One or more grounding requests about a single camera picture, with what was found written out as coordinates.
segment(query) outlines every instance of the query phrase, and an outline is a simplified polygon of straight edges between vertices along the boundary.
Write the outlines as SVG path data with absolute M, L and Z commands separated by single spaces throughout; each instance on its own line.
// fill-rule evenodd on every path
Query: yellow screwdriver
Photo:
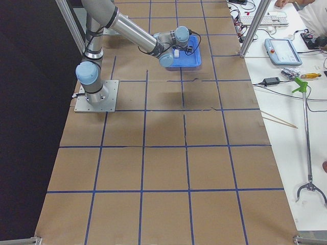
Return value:
M 320 73 L 308 73 L 308 74 L 301 75 L 301 78 L 313 79 L 313 78 L 317 78 L 317 77 L 321 77 L 321 74 Z

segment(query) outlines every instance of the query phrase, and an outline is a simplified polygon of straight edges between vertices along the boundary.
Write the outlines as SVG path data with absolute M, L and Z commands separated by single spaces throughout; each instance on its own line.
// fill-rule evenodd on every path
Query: keyboard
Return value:
M 240 16 L 240 22 L 245 26 L 250 26 L 254 16 Z M 260 23 L 261 27 L 288 27 L 287 17 L 265 15 Z

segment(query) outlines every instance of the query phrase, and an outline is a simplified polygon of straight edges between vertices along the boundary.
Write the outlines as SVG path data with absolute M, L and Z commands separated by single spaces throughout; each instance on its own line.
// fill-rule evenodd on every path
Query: metal base plate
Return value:
M 77 113 L 94 113 L 94 112 L 115 112 L 117 94 L 119 87 L 119 80 L 106 80 L 103 81 L 103 86 L 106 86 L 109 95 L 104 101 L 97 104 L 90 104 L 84 96 L 78 96 L 75 112 Z M 84 88 L 81 86 L 79 93 L 84 93 Z

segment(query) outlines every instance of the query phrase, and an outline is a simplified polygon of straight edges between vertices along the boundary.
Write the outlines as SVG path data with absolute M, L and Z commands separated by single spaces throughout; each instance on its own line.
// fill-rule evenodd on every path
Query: blue plastic tray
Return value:
M 196 36 L 190 36 L 189 46 L 196 48 L 198 45 Z M 184 51 L 179 51 L 179 58 L 174 59 L 174 63 L 170 67 L 197 67 L 201 65 L 200 47 L 198 47 L 194 54 L 187 56 Z

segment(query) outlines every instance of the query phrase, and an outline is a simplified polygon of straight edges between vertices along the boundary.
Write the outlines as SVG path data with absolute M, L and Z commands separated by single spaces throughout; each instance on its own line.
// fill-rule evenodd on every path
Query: power adapter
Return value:
M 271 86 L 271 85 L 277 85 L 281 81 L 279 78 L 264 78 L 262 82 L 258 83 L 258 85 L 264 85 L 265 87 Z

